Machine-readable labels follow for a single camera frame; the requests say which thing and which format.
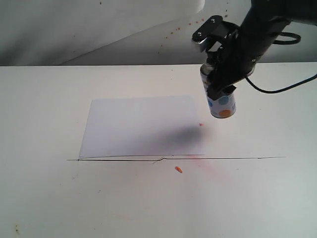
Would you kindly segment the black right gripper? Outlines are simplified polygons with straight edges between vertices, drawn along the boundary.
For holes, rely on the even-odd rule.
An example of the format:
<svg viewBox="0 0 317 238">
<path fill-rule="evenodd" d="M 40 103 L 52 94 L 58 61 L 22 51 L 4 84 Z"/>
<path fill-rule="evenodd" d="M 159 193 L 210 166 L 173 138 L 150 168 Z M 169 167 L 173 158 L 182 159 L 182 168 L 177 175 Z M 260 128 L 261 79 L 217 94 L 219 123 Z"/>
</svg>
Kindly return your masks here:
<svg viewBox="0 0 317 238">
<path fill-rule="evenodd" d="M 241 81 L 255 67 L 263 55 L 262 37 L 247 35 L 234 23 L 221 22 L 208 33 L 211 45 L 206 48 L 207 64 L 212 67 L 207 76 L 207 96 L 216 101 L 236 90 L 235 83 Z"/>
</svg>

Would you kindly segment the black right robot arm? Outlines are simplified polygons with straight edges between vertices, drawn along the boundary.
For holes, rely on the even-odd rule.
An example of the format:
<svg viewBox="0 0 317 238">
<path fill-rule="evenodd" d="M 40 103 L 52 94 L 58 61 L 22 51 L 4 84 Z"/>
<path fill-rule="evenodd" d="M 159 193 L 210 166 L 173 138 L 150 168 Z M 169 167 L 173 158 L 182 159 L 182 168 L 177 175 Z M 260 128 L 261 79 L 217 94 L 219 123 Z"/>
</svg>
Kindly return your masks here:
<svg viewBox="0 0 317 238">
<path fill-rule="evenodd" d="M 273 45 L 293 45 L 301 36 L 284 32 L 291 22 L 316 25 L 315 0 L 253 0 L 240 26 L 211 16 L 193 35 L 192 41 L 207 53 L 207 96 L 217 100 L 248 79 L 256 63 Z"/>
</svg>

